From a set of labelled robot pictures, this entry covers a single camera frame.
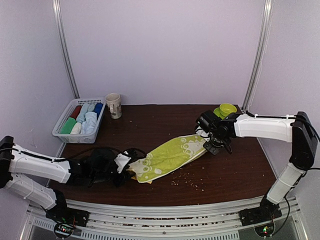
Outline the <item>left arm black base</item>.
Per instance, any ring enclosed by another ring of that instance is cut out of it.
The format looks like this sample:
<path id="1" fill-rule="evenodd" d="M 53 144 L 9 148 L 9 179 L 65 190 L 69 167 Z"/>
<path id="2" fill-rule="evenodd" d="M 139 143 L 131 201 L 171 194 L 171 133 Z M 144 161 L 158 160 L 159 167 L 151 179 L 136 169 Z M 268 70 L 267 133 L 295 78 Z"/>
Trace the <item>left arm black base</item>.
<path id="1" fill-rule="evenodd" d="M 69 207 L 66 209 L 44 209 L 44 211 L 48 219 L 71 227 L 86 227 L 90 216 L 88 211 Z"/>

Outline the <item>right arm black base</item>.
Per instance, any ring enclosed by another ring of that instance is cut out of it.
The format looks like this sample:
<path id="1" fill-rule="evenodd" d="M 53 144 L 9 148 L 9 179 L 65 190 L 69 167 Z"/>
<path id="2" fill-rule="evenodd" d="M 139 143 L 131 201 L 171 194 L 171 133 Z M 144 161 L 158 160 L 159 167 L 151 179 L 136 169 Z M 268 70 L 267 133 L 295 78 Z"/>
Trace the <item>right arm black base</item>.
<path id="1" fill-rule="evenodd" d="M 279 208 L 273 212 L 264 211 L 260 207 L 246 208 L 241 210 L 239 213 L 239 219 L 242 226 L 256 225 L 263 222 L 270 222 L 273 219 L 282 216 L 282 212 Z"/>

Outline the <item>yellow green patterned towel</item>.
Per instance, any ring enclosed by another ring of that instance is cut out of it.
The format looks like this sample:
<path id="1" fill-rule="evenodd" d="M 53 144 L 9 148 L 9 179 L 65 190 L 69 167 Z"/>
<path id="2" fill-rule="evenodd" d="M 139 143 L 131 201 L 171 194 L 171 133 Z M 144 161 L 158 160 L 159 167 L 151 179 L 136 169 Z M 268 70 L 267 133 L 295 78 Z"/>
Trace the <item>yellow green patterned towel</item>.
<path id="1" fill-rule="evenodd" d="M 204 155 L 205 142 L 197 134 L 175 137 L 149 152 L 144 159 L 131 163 L 128 169 L 134 172 L 139 183 L 151 183 Z"/>

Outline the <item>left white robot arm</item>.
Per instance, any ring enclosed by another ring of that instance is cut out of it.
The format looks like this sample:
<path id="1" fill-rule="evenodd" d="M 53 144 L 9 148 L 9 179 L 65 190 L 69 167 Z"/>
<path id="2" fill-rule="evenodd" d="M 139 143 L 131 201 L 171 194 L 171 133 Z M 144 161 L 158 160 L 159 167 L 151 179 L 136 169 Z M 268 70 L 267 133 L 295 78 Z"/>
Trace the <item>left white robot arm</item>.
<path id="1" fill-rule="evenodd" d="M 38 203 L 61 222 L 67 222 L 72 218 L 72 211 L 64 194 L 44 187 L 29 176 L 70 186 L 91 187 L 110 180 L 120 184 L 125 179 L 126 165 L 136 159 L 134 149 L 94 147 L 91 151 L 83 159 L 51 157 L 29 151 L 15 144 L 12 136 L 5 136 L 0 141 L 0 186 Z"/>

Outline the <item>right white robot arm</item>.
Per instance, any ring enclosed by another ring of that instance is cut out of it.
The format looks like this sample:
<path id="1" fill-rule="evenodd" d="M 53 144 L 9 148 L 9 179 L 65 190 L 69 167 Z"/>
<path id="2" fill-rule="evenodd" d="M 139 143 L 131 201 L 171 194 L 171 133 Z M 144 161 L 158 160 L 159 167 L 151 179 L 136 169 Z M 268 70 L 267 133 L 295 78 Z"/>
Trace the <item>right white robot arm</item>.
<path id="1" fill-rule="evenodd" d="M 271 218 L 279 203 L 313 167 L 320 141 L 304 111 L 282 116 L 231 113 L 221 119 L 208 110 L 196 120 L 195 131 L 204 137 L 203 146 L 213 155 L 220 149 L 231 154 L 232 139 L 258 139 L 273 171 L 277 173 L 274 184 L 252 212 L 261 221 Z"/>

